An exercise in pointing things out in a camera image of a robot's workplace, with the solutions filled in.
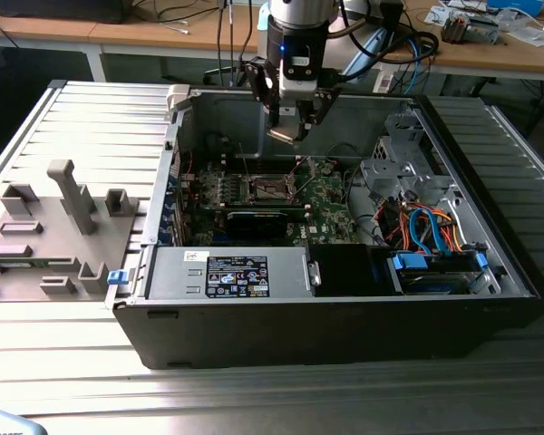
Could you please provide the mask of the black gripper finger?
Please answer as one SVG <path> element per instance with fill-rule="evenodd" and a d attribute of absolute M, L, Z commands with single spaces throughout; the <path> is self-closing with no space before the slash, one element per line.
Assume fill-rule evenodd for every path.
<path fill-rule="evenodd" d="M 303 140 L 313 126 L 322 123 L 340 93 L 340 88 L 318 89 L 316 96 L 318 97 L 320 105 L 317 109 L 315 108 L 313 100 L 302 100 L 297 102 L 297 111 L 299 115 L 297 138 L 299 140 Z"/>
<path fill-rule="evenodd" d="M 254 99 L 267 110 L 267 127 L 276 127 L 280 107 L 278 68 L 269 61 L 250 61 L 246 63 L 245 72 Z"/>

